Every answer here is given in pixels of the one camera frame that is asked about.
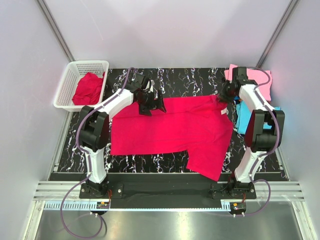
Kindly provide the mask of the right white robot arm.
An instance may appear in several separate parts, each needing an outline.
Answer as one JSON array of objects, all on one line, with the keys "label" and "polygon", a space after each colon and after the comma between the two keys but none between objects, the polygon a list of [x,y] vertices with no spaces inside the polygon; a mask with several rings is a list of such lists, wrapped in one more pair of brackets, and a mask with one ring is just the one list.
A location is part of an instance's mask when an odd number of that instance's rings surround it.
[{"label": "right white robot arm", "polygon": [[235,97],[238,97],[250,111],[250,119],[244,135],[245,153],[239,166],[221,190],[223,194],[235,199],[255,192],[254,177],[257,169],[261,162],[280,146],[285,122],[285,113],[271,106],[259,89],[271,82],[271,76],[263,71],[267,80],[257,83],[256,80],[249,79],[247,71],[248,67],[234,67],[232,79],[224,83],[218,95],[222,103],[231,103]]}]

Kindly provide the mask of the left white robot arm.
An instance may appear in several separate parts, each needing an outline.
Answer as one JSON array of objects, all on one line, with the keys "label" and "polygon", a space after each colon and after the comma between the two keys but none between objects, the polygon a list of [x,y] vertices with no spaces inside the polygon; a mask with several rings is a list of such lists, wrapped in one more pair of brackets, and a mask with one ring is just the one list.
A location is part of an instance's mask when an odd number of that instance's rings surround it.
[{"label": "left white robot arm", "polygon": [[79,127],[76,133],[76,145],[85,155],[87,173],[80,182],[81,192],[97,198],[111,193],[107,184],[107,172],[104,167],[104,150],[109,140],[110,121],[125,107],[138,104],[138,113],[151,116],[151,111],[166,112],[163,94],[154,88],[154,81],[143,74],[137,74],[133,80],[125,78],[123,86],[105,101],[80,110]]}]

